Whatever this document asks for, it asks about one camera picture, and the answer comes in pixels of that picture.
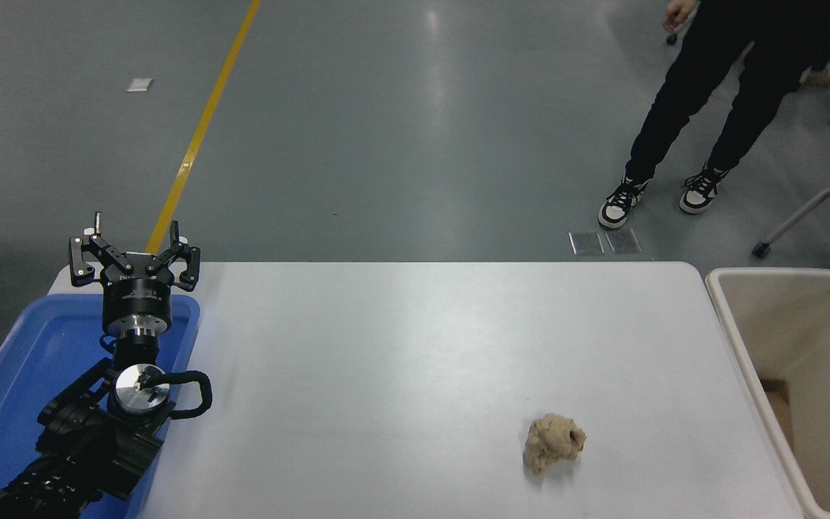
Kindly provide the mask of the person's hand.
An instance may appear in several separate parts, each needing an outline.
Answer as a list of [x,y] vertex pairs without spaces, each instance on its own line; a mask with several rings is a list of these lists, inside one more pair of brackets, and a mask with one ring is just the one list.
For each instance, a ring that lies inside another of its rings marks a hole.
[[675,33],[696,9],[695,0],[671,0],[666,5],[662,27],[669,34]]

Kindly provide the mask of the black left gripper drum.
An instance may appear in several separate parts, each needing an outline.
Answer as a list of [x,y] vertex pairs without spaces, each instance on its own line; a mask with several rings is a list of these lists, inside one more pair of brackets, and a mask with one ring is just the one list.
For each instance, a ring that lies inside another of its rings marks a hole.
[[135,270],[124,275],[119,268],[102,271],[102,321],[114,322],[129,315],[145,314],[171,322],[171,285],[174,273],[168,268],[150,273]]

